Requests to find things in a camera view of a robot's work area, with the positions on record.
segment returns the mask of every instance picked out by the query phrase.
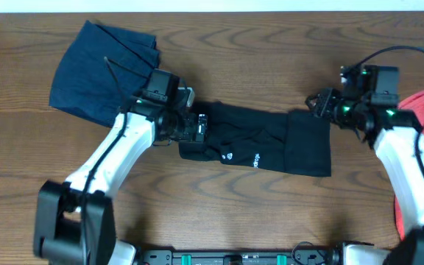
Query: white plastic part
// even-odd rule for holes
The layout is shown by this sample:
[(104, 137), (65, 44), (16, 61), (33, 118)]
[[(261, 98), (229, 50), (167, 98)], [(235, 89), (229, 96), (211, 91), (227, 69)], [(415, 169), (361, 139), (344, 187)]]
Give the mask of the white plastic part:
[(382, 265), (388, 250), (380, 250), (374, 246), (352, 244), (343, 249), (344, 265)]
[[(117, 115), (112, 130), (98, 149), (84, 165), (66, 178), (66, 181), (71, 183), (70, 188), (78, 191), (84, 189), (89, 171), (121, 130), (124, 115), (123, 113)], [(137, 158), (152, 145), (154, 140), (155, 123), (146, 120), (145, 116), (127, 113), (127, 128), (124, 137), (120, 138), (99, 165), (88, 193), (103, 191), (107, 197), (114, 199)]]
[(117, 240), (109, 265), (132, 265), (134, 258), (135, 248), (131, 244)]
[[(424, 225), (424, 179), (414, 155), (417, 131), (410, 127), (382, 130), (374, 148), (382, 161), (397, 196), (403, 214), (406, 233)], [(421, 158), (424, 165), (424, 136), (420, 138)]]

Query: wooden table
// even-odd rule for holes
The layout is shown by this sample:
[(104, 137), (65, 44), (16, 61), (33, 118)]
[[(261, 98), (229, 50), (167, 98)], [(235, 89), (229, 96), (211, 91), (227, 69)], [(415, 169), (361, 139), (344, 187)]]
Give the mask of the wooden table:
[[(305, 107), (339, 84), (339, 67), (387, 46), (424, 47), (424, 13), (111, 13), (0, 15), (0, 264), (32, 254), (35, 206), (108, 128), (48, 106), (55, 69), (85, 20), (158, 37), (161, 67), (200, 99), (269, 111)], [(400, 95), (424, 89), (424, 57), (392, 52)], [(333, 176), (305, 177), (181, 160), (177, 146), (141, 156), (115, 202), (119, 238), (184, 249), (292, 248), (299, 241), (398, 243), (384, 168), (332, 127)]]

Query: green light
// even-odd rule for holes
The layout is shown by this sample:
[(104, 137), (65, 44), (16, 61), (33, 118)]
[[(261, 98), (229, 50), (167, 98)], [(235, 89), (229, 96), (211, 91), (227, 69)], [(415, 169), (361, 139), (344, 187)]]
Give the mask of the green light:
[(393, 110), (386, 110), (387, 114), (389, 114), (389, 116), (393, 116), (395, 114), (395, 111)]

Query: white logo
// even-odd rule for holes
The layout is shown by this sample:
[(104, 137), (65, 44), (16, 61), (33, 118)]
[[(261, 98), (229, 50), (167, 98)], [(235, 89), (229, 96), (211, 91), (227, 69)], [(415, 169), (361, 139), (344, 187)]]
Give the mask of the white logo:
[(253, 167), (258, 168), (259, 159), (260, 159), (259, 154), (256, 154), (255, 155), (255, 162), (253, 162)]

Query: black fabric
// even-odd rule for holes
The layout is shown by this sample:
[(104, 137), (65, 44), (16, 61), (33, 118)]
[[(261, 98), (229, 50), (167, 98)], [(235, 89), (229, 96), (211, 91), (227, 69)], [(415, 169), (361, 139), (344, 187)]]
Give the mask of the black fabric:
[(331, 176), (330, 124), (308, 111), (268, 113), (221, 102), (196, 103), (193, 111), (208, 115), (208, 136), (204, 144), (180, 143), (182, 158)]
[(142, 88), (158, 67), (160, 52), (155, 47), (155, 36), (86, 21), (58, 66), (49, 105), (112, 127), (121, 96), (104, 57), (139, 73), (112, 65), (121, 90), (129, 95)]

